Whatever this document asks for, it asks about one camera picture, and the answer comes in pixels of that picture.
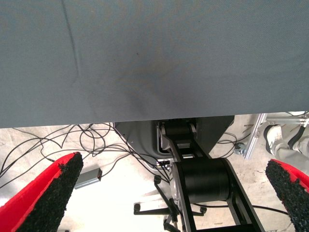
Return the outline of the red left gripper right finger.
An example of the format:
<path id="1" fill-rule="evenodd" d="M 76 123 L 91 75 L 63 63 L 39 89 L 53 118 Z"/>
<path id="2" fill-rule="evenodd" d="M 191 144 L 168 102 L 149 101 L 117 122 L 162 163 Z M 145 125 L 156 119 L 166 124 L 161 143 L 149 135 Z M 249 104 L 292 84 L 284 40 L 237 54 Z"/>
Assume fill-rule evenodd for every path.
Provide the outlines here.
<path id="1" fill-rule="evenodd" d="M 296 167 L 271 159 L 266 176 L 283 204 L 295 231 L 309 230 L 309 176 Z"/>

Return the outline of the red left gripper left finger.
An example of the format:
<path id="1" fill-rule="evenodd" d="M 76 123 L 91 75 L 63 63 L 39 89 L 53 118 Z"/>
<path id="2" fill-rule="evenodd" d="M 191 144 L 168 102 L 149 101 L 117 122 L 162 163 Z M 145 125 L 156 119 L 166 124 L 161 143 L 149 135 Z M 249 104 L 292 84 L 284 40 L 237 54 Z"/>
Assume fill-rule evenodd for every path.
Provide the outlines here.
<path id="1" fill-rule="evenodd" d="M 2 232 L 56 232 L 83 167 L 79 152 L 62 156 L 0 208 Z"/>

